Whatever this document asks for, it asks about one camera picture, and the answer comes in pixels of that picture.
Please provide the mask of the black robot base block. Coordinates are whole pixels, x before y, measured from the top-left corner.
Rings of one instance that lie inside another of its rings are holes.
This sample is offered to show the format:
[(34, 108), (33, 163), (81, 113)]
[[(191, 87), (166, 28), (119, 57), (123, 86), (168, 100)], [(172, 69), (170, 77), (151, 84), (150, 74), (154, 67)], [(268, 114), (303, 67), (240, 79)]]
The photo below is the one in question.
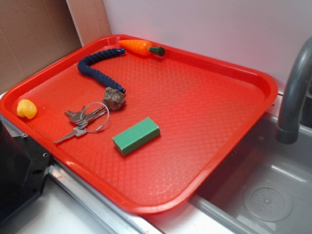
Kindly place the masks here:
[(30, 136), (11, 136), (0, 123), (0, 225), (42, 193), (52, 156)]

